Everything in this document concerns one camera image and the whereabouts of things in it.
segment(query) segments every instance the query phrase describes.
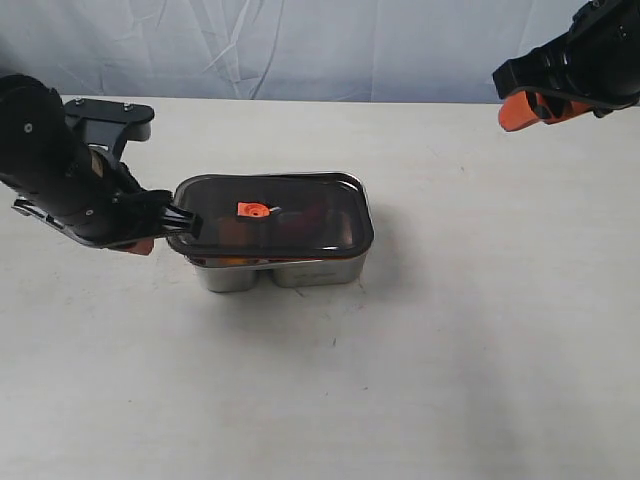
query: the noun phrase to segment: white fabric backdrop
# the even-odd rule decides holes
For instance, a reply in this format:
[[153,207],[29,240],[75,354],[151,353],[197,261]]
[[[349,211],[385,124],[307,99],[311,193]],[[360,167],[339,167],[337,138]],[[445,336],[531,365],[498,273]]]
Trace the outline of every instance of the white fabric backdrop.
[[0,62],[62,93],[496,101],[585,0],[0,0]]

